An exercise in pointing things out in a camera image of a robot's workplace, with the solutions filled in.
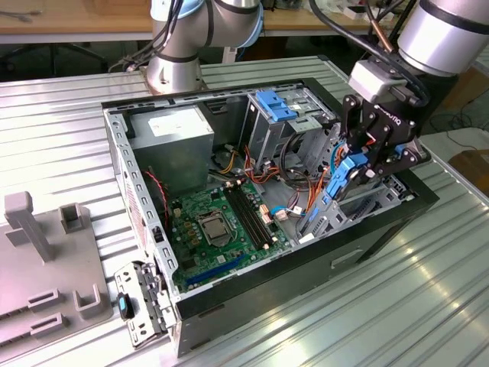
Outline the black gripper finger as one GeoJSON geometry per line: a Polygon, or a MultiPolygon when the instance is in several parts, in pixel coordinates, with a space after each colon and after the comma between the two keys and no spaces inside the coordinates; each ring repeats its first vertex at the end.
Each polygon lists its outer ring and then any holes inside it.
{"type": "Polygon", "coordinates": [[[363,147],[385,146],[385,137],[375,141],[366,133],[366,126],[362,124],[362,102],[364,100],[354,94],[349,94],[342,101],[341,136],[345,139],[348,151],[352,154],[360,153],[363,147]]]}
{"type": "Polygon", "coordinates": [[[405,171],[429,160],[429,152],[418,139],[390,148],[382,148],[376,157],[374,150],[368,154],[368,168],[379,177],[405,171]]]}

